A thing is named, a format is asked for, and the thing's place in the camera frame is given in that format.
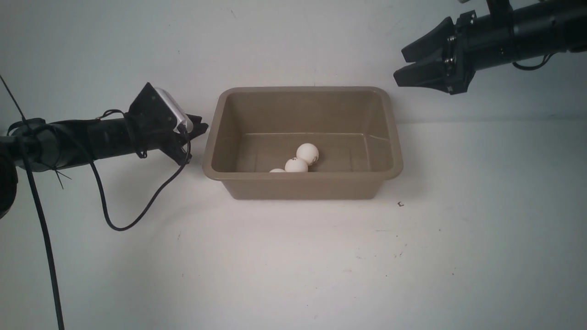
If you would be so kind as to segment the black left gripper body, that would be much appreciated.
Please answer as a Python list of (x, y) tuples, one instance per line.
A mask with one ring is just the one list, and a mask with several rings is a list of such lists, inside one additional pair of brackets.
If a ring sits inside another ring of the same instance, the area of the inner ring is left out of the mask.
[(157, 149), (180, 166), (188, 165), (191, 161), (191, 152), (184, 150), (184, 146), (191, 142), (186, 125), (178, 125), (177, 132), (141, 127), (132, 115), (124, 115), (124, 123), (132, 149), (140, 159), (147, 158), (148, 151)]

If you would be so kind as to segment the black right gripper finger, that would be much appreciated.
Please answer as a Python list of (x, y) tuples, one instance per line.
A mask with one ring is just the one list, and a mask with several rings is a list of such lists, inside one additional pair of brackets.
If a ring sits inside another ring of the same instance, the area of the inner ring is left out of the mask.
[(393, 77), (399, 87), (432, 88), (452, 92), (452, 87), (447, 83), (451, 69), (451, 59), (424, 59), (398, 69)]
[(456, 27), (451, 17), (445, 17), (432, 31), (402, 49), (407, 63), (424, 59), (446, 60), (456, 48)]

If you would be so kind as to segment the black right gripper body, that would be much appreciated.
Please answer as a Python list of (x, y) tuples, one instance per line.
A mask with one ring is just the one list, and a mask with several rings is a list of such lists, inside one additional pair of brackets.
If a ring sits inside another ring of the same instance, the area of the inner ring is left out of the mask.
[(445, 91), (465, 93), (475, 73), (519, 60), (512, 9), (490, 9), (486, 16), (462, 13), (457, 21), (446, 17), (443, 48)]

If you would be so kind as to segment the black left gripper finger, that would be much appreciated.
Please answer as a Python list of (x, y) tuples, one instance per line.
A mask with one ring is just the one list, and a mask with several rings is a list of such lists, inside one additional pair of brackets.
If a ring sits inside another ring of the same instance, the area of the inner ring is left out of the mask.
[(203, 122), (203, 118), (199, 115), (185, 115), (183, 126), (185, 143), (203, 135), (208, 130), (208, 124)]

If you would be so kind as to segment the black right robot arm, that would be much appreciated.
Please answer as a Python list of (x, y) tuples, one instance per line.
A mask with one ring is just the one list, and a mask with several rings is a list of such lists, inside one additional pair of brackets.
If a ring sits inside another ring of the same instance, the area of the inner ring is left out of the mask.
[(487, 6), (488, 15), (445, 17), (405, 46), (407, 66), (393, 75), (398, 86), (462, 94), (477, 71), (507, 64), (533, 71), (554, 54), (586, 50), (584, 0), (544, 0), (519, 9), (507, 0), (489, 0)]

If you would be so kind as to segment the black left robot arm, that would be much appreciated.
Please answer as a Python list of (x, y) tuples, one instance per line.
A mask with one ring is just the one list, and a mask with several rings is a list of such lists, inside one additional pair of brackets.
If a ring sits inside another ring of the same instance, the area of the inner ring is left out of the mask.
[(178, 165), (189, 162), (184, 148), (204, 134), (207, 123), (188, 115), (188, 133), (181, 134), (170, 122), (124, 118), (46, 123), (34, 118), (11, 126), (1, 137), (1, 215), (12, 207), (17, 194), (17, 167), (29, 162), (31, 171), (61, 171), (90, 165), (97, 160), (134, 154), (145, 158), (159, 150)]

